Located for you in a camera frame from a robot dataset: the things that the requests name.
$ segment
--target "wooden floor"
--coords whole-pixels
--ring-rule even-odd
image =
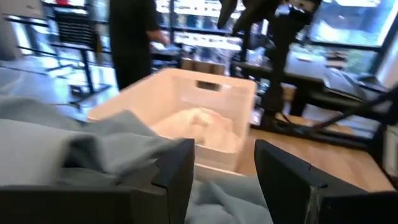
[[[301,125],[313,123],[311,120],[298,117],[290,117],[290,120]],[[332,129],[343,133],[352,131],[344,126],[334,126]],[[369,192],[394,190],[375,161],[366,152],[254,129],[250,130],[239,157],[236,172],[245,175],[256,174],[254,166],[254,141],[256,139],[268,141],[313,166]]]

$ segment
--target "indoor room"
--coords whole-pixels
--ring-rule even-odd
[[[396,223],[397,15],[0,1],[4,223]]]

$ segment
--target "metal stand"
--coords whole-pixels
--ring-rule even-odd
[[[52,7],[60,36],[60,42],[52,43],[52,46],[78,50],[84,64],[87,84],[83,86],[69,85],[71,94],[78,98],[71,104],[77,105],[111,87],[111,85],[99,84],[99,88],[96,89],[92,81],[87,52],[98,52],[102,49],[97,49],[97,42],[100,40],[98,40],[95,26],[90,19],[90,6],[59,6],[56,4],[47,4],[47,6]],[[86,13],[76,13],[71,9],[84,10]]]

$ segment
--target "person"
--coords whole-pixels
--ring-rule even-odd
[[[151,73],[150,42],[168,45],[155,0],[110,0],[109,38],[119,90]]]

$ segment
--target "white plastic crate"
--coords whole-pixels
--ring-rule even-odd
[[[217,85],[219,89],[199,88],[198,82],[205,82],[202,86],[207,87]],[[255,90],[256,84],[249,80],[166,68],[92,109],[88,118],[96,121],[130,110],[153,128],[159,121],[181,110],[197,107],[213,110],[233,121],[233,132],[238,137],[236,149],[224,152],[196,145],[195,163],[232,171],[248,136]]]

